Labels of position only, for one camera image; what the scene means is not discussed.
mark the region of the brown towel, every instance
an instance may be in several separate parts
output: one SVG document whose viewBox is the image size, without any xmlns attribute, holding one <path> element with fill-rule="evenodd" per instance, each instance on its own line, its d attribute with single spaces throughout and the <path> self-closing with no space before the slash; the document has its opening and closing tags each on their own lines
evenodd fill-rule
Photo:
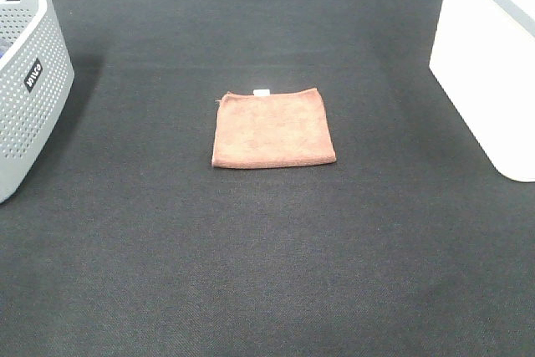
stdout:
<svg viewBox="0 0 535 357">
<path fill-rule="evenodd" d="M 223 96 L 211 165 L 234 169 L 336 161 L 324 101 L 315 88 L 294 94 Z"/>
</svg>

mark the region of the blue object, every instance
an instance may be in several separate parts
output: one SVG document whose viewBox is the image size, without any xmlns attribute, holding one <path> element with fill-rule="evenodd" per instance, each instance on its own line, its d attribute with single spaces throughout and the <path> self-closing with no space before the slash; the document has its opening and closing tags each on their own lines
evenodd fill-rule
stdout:
<svg viewBox="0 0 535 357">
<path fill-rule="evenodd" d="M 4 38 L 0 38 L 0 58 L 6 54 L 9 48 L 11 48 L 11 42 L 8 42 Z"/>
</svg>

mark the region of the perforated basket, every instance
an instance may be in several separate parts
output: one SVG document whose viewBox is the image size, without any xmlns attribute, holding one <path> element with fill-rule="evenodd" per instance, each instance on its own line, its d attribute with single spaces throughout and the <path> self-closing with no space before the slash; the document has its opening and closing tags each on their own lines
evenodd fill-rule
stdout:
<svg viewBox="0 0 535 357">
<path fill-rule="evenodd" d="M 50 135 L 74 79 L 52 0 L 0 3 L 0 202 L 17 190 Z"/>
</svg>

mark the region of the floor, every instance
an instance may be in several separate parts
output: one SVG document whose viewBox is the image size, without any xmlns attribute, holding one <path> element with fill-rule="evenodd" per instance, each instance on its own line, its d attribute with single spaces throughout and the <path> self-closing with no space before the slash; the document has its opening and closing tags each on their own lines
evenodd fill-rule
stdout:
<svg viewBox="0 0 535 357">
<path fill-rule="evenodd" d="M 76 78 L 0 207 L 0 355 L 533 355 L 535 186 L 428 69 L 441 0 L 54 0 Z M 338 162 L 212 169 L 317 86 Z"/>
</svg>

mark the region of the white bin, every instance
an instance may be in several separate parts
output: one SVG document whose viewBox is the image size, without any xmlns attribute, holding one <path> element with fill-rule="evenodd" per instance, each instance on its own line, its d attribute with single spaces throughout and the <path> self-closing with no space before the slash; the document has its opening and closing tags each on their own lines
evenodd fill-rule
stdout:
<svg viewBox="0 0 535 357">
<path fill-rule="evenodd" d="M 535 0 L 444 0 L 430 67 L 498 171 L 535 181 Z"/>
<path fill-rule="evenodd" d="M 48 139 L 74 79 L 51 0 L 0 3 L 0 202 L 11 196 Z"/>
</svg>

